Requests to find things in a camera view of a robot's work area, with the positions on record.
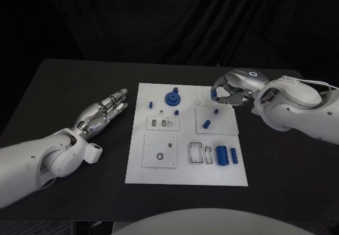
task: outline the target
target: robotic hand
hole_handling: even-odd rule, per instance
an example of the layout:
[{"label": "robotic hand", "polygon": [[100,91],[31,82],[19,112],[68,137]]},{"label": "robotic hand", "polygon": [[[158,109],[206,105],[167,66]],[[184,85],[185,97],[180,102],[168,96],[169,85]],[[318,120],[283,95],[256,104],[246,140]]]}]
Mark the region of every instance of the robotic hand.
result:
[{"label": "robotic hand", "polygon": [[43,189],[57,177],[68,176],[83,160],[96,163],[103,149],[87,140],[128,108],[128,89],[94,103],[81,113],[73,129],[0,149],[0,208]]},{"label": "robotic hand", "polygon": [[[319,93],[305,83],[330,87]],[[231,94],[217,96],[217,88],[224,87]],[[216,82],[211,99],[223,104],[240,106],[255,98],[253,113],[279,131],[292,128],[314,138],[339,144],[339,88],[321,81],[283,76],[272,81],[252,69],[231,70]]]}]

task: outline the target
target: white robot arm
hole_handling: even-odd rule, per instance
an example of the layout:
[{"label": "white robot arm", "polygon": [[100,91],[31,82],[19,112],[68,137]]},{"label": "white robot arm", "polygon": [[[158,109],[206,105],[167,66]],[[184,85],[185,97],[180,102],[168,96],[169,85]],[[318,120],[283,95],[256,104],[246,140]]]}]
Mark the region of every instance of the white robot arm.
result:
[{"label": "white robot arm", "polygon": [[[330,90],[319,93],[304,82],[325,85]],[[224,87],[230,97],[217,96],[219,87]],[[339,88],[289,76],[270,82],[260,72],[234,69],[217,80],[211,98],[219,103],[240,106],[252,97],[253,113],[273,129],[289,131],[295,128],[314,138],[339,144]]]},{"label": "white robot arm", "polygon": [[40,190],[57,177],[68,176],[83,160],[96,163],[103,149],[87,140],[128,108],[128,89],[94,103],[81,113],[73,129],[0,149],[0,208]]}]

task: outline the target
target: gray floor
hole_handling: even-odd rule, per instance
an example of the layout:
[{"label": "gray floor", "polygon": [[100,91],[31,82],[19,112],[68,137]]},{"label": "gray floor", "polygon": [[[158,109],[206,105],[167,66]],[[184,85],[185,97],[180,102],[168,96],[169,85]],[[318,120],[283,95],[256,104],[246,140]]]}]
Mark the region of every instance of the gray floor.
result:
[{"label": "gray floor", "polygon": [[[331,235],[328,227],[338,222],[286,221],[289,224],[308,230],[317,235]],[[131,225],[131,222],[116,223],[116,231]],[[71,222],[68,221],[0,221],[0,235],[70,235]]]}]

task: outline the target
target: black background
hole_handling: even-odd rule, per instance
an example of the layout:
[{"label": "black background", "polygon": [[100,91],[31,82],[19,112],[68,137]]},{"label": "black background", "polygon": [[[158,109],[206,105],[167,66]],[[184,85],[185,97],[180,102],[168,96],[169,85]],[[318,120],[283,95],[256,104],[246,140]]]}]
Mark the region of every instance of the black background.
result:
[{"label": "black background", "polygon": [[[58,178],[50,188],[4,208],[0,219],[136,221],[175,210],[229,208],[281,220],[339,221],[338,146],[298,130],[272,129],[252,114],[252,104],[236,107],[249,187],[125,183],[139,82],[156,83],[162,79],[174,84],[208,86],[210,78],[230,70],[44,61],[0,137],[0,147],[41,139],[73,126],[89,104],[126,85],[129,108],[92,139],[105,149],[100,161],[83,162],[80,169]],[[301,77],[294,70],[260,72],[269,77]]]},{"label": "black background", "polygon": [[338,0],[37,0],[0,10],[0,131],[47,58],[296,69],[339,85]]}]

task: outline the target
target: black curtain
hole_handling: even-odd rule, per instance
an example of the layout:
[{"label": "black curtain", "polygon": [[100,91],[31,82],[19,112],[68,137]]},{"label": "black curtain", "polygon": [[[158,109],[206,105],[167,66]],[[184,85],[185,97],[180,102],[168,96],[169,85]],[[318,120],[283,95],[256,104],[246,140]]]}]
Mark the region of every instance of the black curtain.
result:
[{"label": "black curtain", "polygon": [[6,120],[47,58],[296,69],[339,85],[338,0],[37,0],[0,10]]}]

